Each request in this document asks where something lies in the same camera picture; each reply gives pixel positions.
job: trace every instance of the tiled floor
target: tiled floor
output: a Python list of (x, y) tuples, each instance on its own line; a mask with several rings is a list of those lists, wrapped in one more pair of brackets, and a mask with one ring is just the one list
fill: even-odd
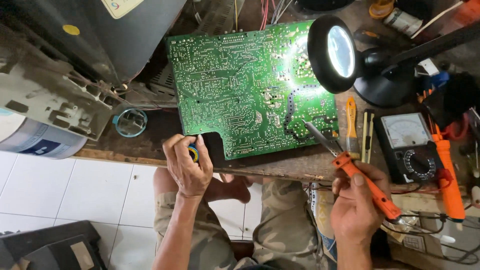
[[(150, 269), (155, 167), (90, 160), (49, 160), (0, 151), (0, 232), (90, 220), (109, 270)], [(252, 200), (211, 202), (232, 240), (251, 239), (260, 222), (261, 187)]]

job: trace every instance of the wooden workbench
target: wooden workbench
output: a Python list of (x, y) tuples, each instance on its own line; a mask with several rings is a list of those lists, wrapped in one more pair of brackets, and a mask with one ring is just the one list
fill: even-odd
[[(399, 42), (404, 37), (392, 29), (384, 26), (380, 21), (368, 16), (368, 7), (360, 1), (336, 14), (345, 21), (349, 29), (354, 32), (359, 27), (364, 27), (378, 33), (395, 37)], [(246, 0), (239, 17), (239, 28), (244, 31), (258, 30), (261, 22), (260, 1)], [(291, 14), (284, 14), (281, 22), (296, 21)], [(357, 49), (363, 51), (368, 47), (357, 42)], [(357, 134), (361, 142), (363, 129), (363, 111), (372, 108), (355, 93), (353, 89), (336, 95), (336, 106), (340, 127), (340, 144), (345, 148), (345, 135), (347, 129), (345, 104), (348, 96), (353, 95), (358, 110)], [(376, 110), (376, 115), (415, 112), (415, 101), (393, 110)], [(166, 166), (166, 158), (163, 153), (162, 143), (176, 133), (182, 133), (179, 115), (176, 110), (151, 111), (147, 113), (148, 124), (146, 130), (135, 138), (125, 138), (119, 135), (114, 126), (106, 127), (98, 142), (88, 141), (75, 156), (85, 159), (107, 160), (144, 164), (154, 166)], [(205, 142), (214, 165), (215, 172), (232, 173), (241, 175), (263, 175), (270, 177), (282, 177), (301, 181), (331, 181), (334, 167), (330, 164), (332, 156), (321, 145), (302, 147), (286, 151), (280, 151), (260, 156), (247, 157), (237, 160), (225, 160), (223, 144), (219, 134), (205, 134)], [(458, 155), (458, 146), (452, 148), (454, 162), (459, 164), (462, 172), (457, 172), (462, 194), (466, 196), (464, 181), (467, 179), (465, 160)], [(371, 164), (387, 172), (387, 166), (382, 155), (378, 140), (374, 136), (372, 143)], [(393, 185), (392, 189), (408, 190), (410, 186)], [(420, 196), (420, 199), (435, 200), (435, 196)], [(423, 210), (438, 211), (429, 207)]]

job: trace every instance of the green circuit board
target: green circuit board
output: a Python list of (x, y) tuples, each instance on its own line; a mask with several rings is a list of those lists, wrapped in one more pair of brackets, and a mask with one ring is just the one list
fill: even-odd
[(338, 138), (334, 95), (318, 83), (307, 55), (312, 22), (170, 37), (184, 134), (219, 133), (226, 160), (315, 144), (301, 119)]

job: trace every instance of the magnifying lamp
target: magnifying lamp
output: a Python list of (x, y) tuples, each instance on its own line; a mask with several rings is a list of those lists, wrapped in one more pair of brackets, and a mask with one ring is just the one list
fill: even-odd
[(357, 51), (347, 25), (338, 17), (316, 19), (308, 32), (307, 50), (318, 82), (330, 93), (352, 86), (366, 102), (383, 108), (405, 104), (414, 93), (415, 66), (422, 60), (480, 37), (480, 21), (398, 55), (383, 48)]

